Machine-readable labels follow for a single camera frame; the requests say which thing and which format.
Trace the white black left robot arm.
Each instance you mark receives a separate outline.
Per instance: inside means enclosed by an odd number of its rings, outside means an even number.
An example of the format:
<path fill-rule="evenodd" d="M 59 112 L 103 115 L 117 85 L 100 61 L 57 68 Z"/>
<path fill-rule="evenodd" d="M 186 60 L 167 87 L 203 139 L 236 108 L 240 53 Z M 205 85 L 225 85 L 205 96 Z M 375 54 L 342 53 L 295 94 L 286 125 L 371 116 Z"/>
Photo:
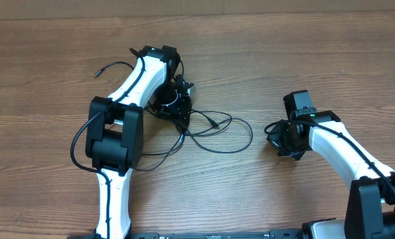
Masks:
<path fill-rule="evenodd" d="M 108 97 L 95 97 L 88 114 L 86 156 L 97 171 L 100 218 L 92 238 L 128 238 L 130 181 L 143 155 L 143 113 L 149 105 L 157 116 L 189 126 L 194 84 L 176 73 L 181 57 L 170 46 L 145 46 L 126 81 Z"/>

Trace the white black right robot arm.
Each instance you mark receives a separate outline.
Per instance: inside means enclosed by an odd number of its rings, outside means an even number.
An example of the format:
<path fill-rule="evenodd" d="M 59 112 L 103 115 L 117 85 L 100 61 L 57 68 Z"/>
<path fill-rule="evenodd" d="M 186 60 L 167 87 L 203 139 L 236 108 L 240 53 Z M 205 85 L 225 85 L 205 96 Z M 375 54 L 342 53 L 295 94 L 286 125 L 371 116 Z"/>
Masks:
<path fill-rule="evenodd" d="M 345 219 L 306 222 L 300 229 L 271 230 L 270 238 L 395 238 L 395 170 L 372 156 L 331 110 L 318 111 L 309 92 L 283 97 L 287 119 L 267 125 L 267 141 L 280 157 L 300 160 L 314 151 L 349 190 Z"/>

